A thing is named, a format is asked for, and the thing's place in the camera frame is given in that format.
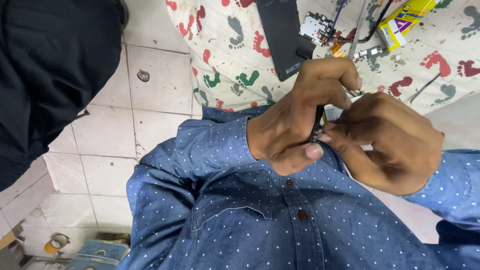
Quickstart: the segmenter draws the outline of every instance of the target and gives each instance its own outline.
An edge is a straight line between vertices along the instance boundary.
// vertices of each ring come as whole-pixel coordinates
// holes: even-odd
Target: shirt pocket
[[[236,171],[205,183],[192,208],[192,232],[227,209],[250,208],[272,219],[270,178],[261,172]]]

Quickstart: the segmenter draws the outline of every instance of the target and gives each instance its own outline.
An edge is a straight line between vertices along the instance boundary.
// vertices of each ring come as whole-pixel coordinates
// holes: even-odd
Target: yellow adhesive tube
[[[388,51],[404,45],[404,38],[440,0],[410,0],[378,25],[378,32]]]

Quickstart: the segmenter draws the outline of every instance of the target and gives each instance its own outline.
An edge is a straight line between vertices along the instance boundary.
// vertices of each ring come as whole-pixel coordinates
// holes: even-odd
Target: person
[[[346,58],[305,62],[275,105],[204,108],[127,182],[132,245],[119,269],[478,269],[480,152],[442,151],[425,117],[361,88]],[[345,109],[308,143],[316,106]],[[364,151],[361,146],[371,145]],[[371,192],[430,208],[421,243]]]
[[[123,0],[0,0],[0,191],[73,122],[120,62]]]

